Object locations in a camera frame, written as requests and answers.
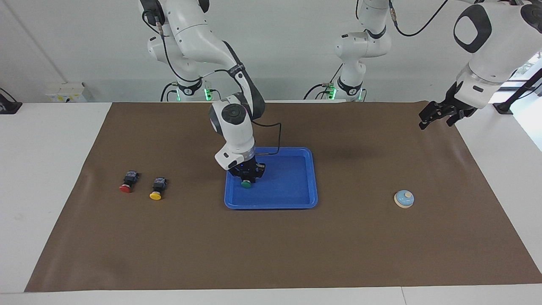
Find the blue plastic tray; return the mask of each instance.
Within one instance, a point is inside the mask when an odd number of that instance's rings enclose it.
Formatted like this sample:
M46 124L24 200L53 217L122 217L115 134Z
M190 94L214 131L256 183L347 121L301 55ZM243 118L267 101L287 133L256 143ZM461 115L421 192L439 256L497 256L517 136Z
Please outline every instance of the blue plastic tray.
M274 153L276 148L256 148L256 153ZM226 176L224 202L231 209L308 209L318 203L312 153L304 147L284 147L274 156L257 156L266 164L263 177L251 188L241 179Z

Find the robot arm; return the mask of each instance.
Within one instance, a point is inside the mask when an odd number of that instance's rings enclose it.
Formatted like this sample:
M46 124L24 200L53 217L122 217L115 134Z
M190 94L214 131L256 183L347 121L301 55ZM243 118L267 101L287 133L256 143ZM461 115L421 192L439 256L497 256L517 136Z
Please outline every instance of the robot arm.
M343 61L341 75L334 83L336 98L355 100L361 94L366 67L362 58L385 55L391 48L391 39L386 33L388 0L363 0L359 7L359 21L363 32L348 33L336 42L335 53Z
M156 24L165 36L169 36L163 38L173 39L184 58L224 66L241 88L240 92L214 102L209 117L215 131L226 140L215 155L218 164L241 177L244 185L254 183L263 175L265 164L258 164L255 159L251 121L263 115L265 102L232 47L219 40L207 24L204 13L209 8L209 1L165 0L162 4L157 0L140 1L144 11L149 12L148 22Z
M469 28L475 29L475 35L465 30ZM515 70L542 49L541 34L542 7L538 1L469 6L457 19L454 38L473 56L444 101L432 101L422 110L420 128L425 129L431 122L447 116L447 123L452 126L484 108Z

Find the white table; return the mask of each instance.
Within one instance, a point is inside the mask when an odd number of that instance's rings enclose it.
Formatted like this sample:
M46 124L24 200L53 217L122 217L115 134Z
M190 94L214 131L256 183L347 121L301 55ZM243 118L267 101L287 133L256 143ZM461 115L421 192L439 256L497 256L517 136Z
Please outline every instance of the white table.
M25 104L0 116L0 304L542 304L542 284L24 294L110 106ZM542 152L490 106L457 127L542 270Z

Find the blue round object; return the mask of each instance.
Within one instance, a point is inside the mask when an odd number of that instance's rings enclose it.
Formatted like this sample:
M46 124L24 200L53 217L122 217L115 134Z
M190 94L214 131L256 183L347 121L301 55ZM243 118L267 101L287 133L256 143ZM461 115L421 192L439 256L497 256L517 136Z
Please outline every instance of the blue round object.
M401 208L409 208L414 204L414 195L408 190L400 190L394 196L395 203Z

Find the brown tablecloth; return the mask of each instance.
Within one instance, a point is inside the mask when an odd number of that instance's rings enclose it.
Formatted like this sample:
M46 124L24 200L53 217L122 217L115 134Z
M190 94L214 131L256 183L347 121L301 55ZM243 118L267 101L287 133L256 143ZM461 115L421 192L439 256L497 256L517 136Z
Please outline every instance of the brown tablecloth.
M312 150L319 203L232 211L209 104L113 104L26 291L541 283L458 131L419 130L424 105L269 104L260 122ZM276 137L255 127L259 146Z

